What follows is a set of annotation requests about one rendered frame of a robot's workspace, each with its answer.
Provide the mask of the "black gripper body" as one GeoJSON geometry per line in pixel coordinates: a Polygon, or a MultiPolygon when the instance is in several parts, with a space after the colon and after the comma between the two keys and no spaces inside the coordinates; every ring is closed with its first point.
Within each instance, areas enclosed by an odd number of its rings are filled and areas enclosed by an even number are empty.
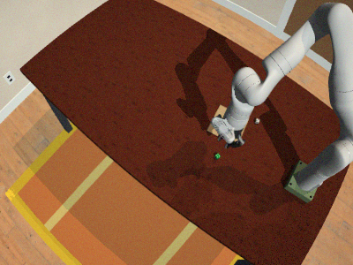
{"type": "MultiPolygon", "coordinates": [[[[243,129],[244,129],[244,128],[243,128],[243,129]]],[[[239,134],[240,134],[240,136],[241,136],[241,132],[243,131],[243,129],[238,130],[238,131],[235,131],[235,130],[234,130],[235,139],[238,139],[238,138],[239,138],[239,134]]]]}

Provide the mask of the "tan square mat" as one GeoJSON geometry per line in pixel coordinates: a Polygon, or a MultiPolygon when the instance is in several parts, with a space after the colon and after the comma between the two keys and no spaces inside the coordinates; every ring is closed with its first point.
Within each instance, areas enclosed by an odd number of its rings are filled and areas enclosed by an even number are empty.
{"type": "MultiPolygon", "coordinates": [[[[226,109],[227,109],[226,107],[223,107],[223,106],[220,105],[220,107],[219,107],[218,110],[216,111],[214,117],[216,117],[216,116],[219,115],[219,114],[221,114],[222,117],[223,117],[223,115],[224,115],[226,109]]],[[[219,135],[218,132],[212,127],[211,124],[210,124],[210,126],[207,128],[207,132],[212,133],[212,134],[214,134],[214,135],[216,135],[216,136],[219,135]]]]}

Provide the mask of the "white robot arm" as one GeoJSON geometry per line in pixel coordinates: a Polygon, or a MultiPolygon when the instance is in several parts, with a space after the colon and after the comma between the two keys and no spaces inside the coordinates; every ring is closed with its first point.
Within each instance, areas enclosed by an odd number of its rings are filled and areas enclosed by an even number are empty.
{"type": "Polygon", "coordinates": [[[353,12],[346,4],[322,4],[286,42],[265,57],[264,81],[250,67],[239,69],[232,80],[231,101],[223,119],[211,120],[212,127],[226,142],[232,143],[234,130],[245,127],[254,106],[263,103],[276,84],[302,61],[309,48],[327,34],[333,47],[329,101],[340,120],[340,136],[298,172],[298,186],[309,192],[353,161],[353,12]]]}

